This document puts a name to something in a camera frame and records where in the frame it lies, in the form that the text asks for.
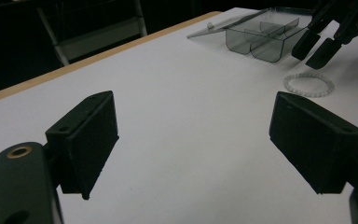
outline clear plastic container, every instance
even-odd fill
[[[226,29],[227,47],[240,54],[252,53],[276,63],[290,52],[311,21],[310,10],[272,7],[248,21]]]

